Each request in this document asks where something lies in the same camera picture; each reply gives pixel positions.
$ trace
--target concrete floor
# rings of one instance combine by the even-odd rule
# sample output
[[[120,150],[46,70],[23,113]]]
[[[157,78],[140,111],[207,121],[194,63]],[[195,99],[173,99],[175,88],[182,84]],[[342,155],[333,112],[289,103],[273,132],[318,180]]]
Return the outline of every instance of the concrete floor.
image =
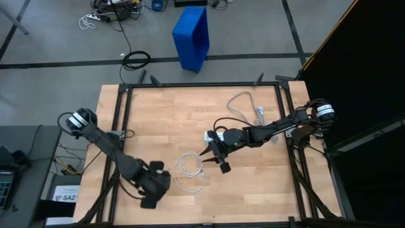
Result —
[[[18,15],[29,0],[0,0]],[[316,51],[352,0],[287,0],[299,42],[307,57]],[[137,21],[126,20],[124,29],[133,50],[148,52],[152,58],[177,57],[171,36],[183,8],[173,1],[165,12],[145,9]],[[93,22],[95,29],[81,30],[78,19],[90,13],[89,1],[29,2],[21,23],[30,32],[17,30],[0,59],[0,125],[55,125],[65,111],[80,107],[96,109],[101,85],[119,84],[119,65],[67,66],[50,68],[4,69],[20,63],[120,60],[128,53],[121,32],[113,24]],[[207,8],[209,55],[297,53],[282,0],[234,0],[228,8]],[[0,44],[12,23],[0,14]],[[206,61],[199,74],[182,70],[178,62],[153,63],[145,67],[162,82],[254,81],[261,72],[264,80],[275,75],[295,77],[301,68],[299,58],[260,58]],[[138,72],[123,72],[127,82],[136,82]],[[61,143],[85,148],[86,141],[63,136]],[[85,157],[85,152],[77,155]],[[73,166],[75,160],[67,161]]]

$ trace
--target blue plastic bin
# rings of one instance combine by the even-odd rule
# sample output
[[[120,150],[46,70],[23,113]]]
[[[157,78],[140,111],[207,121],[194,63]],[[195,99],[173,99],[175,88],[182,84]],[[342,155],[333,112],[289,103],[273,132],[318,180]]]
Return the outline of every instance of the blue plastic bin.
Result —
[[[173,29],[173,39],[182,68],[198,73],[209,49],[207,9],[186,7]]]

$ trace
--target wooden table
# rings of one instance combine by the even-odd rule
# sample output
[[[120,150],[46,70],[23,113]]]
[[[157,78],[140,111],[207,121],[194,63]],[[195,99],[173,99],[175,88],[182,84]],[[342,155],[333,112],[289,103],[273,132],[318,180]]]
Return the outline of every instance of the wooden table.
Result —
[[[294,106],[301,106],[309,100],[304,82],[289,82]],[[111,130],[118,85],[104,85],[97,107],[98,126]],[[212,129],[213,122],[220,117],[237,117],[226,108],[227,101],[242,91],[250,91],[256,106],[265,110],[266,123],[278,120],[280,112],[275,89],[272,86],[259,87],[172,87],[134,89],[128,129],[135,137],[125,141],[125,154],[142,158],[145,162],[161,160],[165,170],[173,173],[177,158],[189,151],[200,153],[206,148],[204,132]],[[288,113],[285,94],[283,103]],[[121,103],[122,124],[125,97]],[[255,115],[248,96],[237,98],[233,107],[245,113],[250,122]],[[223,120],[220,125],[241,128],[243,124]],[[311,138],[311,145],[322,150],[321,142]],[[91,146],[86,164],[98,154]],[[337,197],[332,185],[326,159],[312,149],[305,149],[313,189],[321,200],[336,215],[340,215]],[[106,156],[101,154],[82,177],[81,189],[74,219],[80,220],[97,198]],[[232,171],[222,174],[215,163],[205,163],[206,185],[198,193],[187,193],[179,189],[175,181],[155,210],[141,209],[139,201],[127,196],[121,188],[118,191],[114,224],[195,224],[227,222],[280,222],[294,216],[299,220],[292,174],[289,165],[284,134],[278,135],[278,142],[268,142],[260,148],[244,148],[232,153],[227,161]],[[192,171],[197,168],[195,160],[184,160]],[[186,188],[198,187],[200,177],[189,179],[174,171],[179,183]],[[137,194],[129,185],[127,189]],[[308,198],[304,189],[307,215],[310,215]],[[104,220],[108,217],[109,198],[106,200]]]

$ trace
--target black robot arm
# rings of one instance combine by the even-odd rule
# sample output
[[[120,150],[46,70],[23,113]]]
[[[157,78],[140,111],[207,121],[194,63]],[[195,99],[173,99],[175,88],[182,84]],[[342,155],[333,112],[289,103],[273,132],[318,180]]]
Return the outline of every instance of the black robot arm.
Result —
[[[96,114],[91,110],[79,109],[66,120],[66,126],[70,131],[64,131],[76,138],[86,138],[115,162],[121,176],[144,196],[140,207],[156,208],[156,203],[170,187],[170,174],[163,171],[162,161],[151,161],[148,165],[141,159],[125,155],[119,136],[99,129]]]
[[[312,108],[311,114],[307,114],[309,108]],[[225,158],[238,149],[245,146],[260,147],[268,142],[271,137],[288,130],[290,130],[294,145],[304,146],[309,141],[311,134],[326,131],[334,120],[335,111],[329,102],[324,99],[317,99],[306,103],[305,106],[298,107],[291,115],[265,126],[253,126],[245,123],[249,127],[243,127],[240,130],[227,129],[224,126],[215,127],[214,124],[214,130],[207,131],[212,141],[200,155],[212,151],[214,157],[204,160],[204,162],[217,162],[220,164],[221,171],[226,173],[230,171],[230,165],[225,162]],[[225,129],[223,141],[216,132],[218,129]]]

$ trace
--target white charging cable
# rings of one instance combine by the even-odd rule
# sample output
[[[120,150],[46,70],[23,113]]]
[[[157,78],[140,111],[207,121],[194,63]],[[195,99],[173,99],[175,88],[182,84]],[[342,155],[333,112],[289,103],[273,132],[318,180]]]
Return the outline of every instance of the white charging cable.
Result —
[[[185,156],[195,156],[197,158],[197,160],[199,161],[200,167],[198,168],[198,170],[195,173],[187,172],[186,167],[183,165],[183,158]],[[182,173],[185,174],[186,177],[193,178],[193,177],[197,176],[198,174],[201,174],[202,178],[204,179],[204,183],[202,184],[202,186],[200,186],[196,190],[189,190],[189,189],[185,189],[185,188],[181,187],[178,184],[177,179],[176,179],[176,175],[175,175],[175,172],[176,172],[175,170],[176,170],[177,165],[179,165],[180,171],[182,171]],[[205,173],[203,171],[203,162],[201,161],[199,155],[196,152],[188,152],[188,153],[185,153],[184,155],[180,156],[179,158],[177,158],[176,164],[175,164],[175,166],[173,168],[173,178],[175,179],[175,182],[176,182],[177,186],[180,189],[183,189],[184,191],[187,191],[189,193],[196,193],[196,192],[200,191],[204,187],[204,185],[206,183],[206,178],[205,178]]]
[[[79,26],[81,29],[88,29],[88,28],[90,28],[90,29],[95,29],[96,26],[95,26],[93,23],[88,22],[87,19],[88,19],[88,18],[87,18],[87,15],[82,16],[82,17],[78,20],[78,26]]]

